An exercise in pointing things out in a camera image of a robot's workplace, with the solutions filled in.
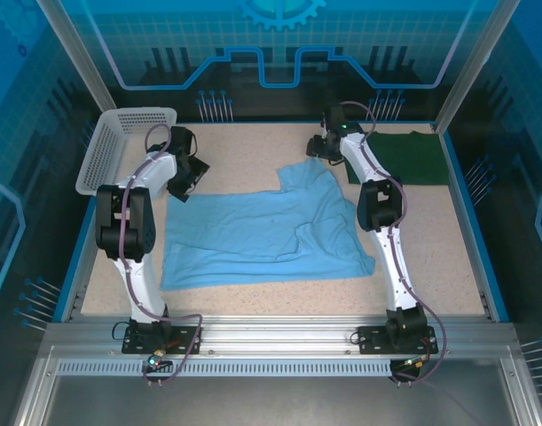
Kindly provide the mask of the dark green t-shirt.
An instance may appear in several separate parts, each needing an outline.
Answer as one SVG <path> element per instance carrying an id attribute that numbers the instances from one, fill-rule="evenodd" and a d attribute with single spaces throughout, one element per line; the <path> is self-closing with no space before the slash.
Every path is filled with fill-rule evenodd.
<path id="1" fill-rule="evenodd" d="M 410 132 L 342 138 L 340 152 L 353 173 L 351 183 L 393 177 L 401 185 L 447 185 L 449 171 L 438 136 Z"/>

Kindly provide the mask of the light blue t-shirt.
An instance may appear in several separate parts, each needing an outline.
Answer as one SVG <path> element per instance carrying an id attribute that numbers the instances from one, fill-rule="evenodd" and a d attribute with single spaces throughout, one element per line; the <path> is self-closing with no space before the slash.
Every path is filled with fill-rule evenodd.
<path id="1" fill-rule="evenodd" d="M 356 209 L 318 159 L 277 172 L 280 189 L 168 200 L 161 289 L 369 277 Z"/>

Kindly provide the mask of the aluminium frame post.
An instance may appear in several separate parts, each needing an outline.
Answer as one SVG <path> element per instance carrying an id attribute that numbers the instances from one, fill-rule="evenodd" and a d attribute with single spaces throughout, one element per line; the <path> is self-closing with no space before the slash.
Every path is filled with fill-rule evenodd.
<path id="1" fill-rule="evenodd" d="M 113 97 L 61 1 L 36 0 L 36 2 L 100 111 L 116 109 Z"/>
<path id="2" fill-rule="evenodd" d="M 498 0 L 436 118 L 436 134 L 444 134 L 448 129 L 520 2 Z"/>

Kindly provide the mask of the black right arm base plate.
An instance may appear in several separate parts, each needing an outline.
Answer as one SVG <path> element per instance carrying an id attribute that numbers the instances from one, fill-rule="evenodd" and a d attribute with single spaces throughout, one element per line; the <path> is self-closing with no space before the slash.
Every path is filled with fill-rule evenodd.
<path id="1" fill-rule="evenodd" d="M 424 327 L 408 337 L 392 338 L 384 326 L 358 327 L 350 338 L 362 355 L 437 354 L 439 352 L 435 330 Z"/>

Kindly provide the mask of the white perforated plastic basket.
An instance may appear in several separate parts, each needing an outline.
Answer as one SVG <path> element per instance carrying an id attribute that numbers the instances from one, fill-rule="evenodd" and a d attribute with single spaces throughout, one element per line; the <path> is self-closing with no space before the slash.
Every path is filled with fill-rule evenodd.
<path id="1" fill-rule="evenodd" d="M 136 147 L 155 124 L 173 126 L 177 111 L 169 107 L 127 107 L 105 111 L 92 133 L 80 168 L 75 190 L 94 196 L 101 185 L 116 184 L 123 157 L 130 144 Z"/>

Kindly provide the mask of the aluminium frame rail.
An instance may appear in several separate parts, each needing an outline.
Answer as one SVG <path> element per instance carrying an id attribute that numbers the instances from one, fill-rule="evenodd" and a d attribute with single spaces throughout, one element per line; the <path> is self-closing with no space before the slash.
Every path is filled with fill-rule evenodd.
<path id="1" fill-rule="evenodd" d="M 379 326 L 381 315 L 233 316 L 207 315 L 203 320 L 201 359 L 356 359 L 350 335 L 360 326 Z M 445 359 L 517 357 L 519 347 L 510 323 L 483 316 L 443 316 L 444 332 L 436 338 Z M 121 344 L 111 337 L 113 321 L 54 323 L 48 326 L 39 354 L 58 358 L 119 358 Z"/>

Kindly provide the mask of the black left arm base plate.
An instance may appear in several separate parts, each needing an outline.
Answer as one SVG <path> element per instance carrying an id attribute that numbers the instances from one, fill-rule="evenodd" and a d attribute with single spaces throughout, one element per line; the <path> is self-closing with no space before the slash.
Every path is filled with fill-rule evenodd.
<path id="1" fill-rule="evenodd" d="M 131 320 L 122 338 L 122 353 L 152 355 L 163 350 L 169 355 L 185 355 L 189 346 L 191 354 L 200 352 L 201 332 L 196 327 L 172 326 L 168 322 L 138 323 Z"/>

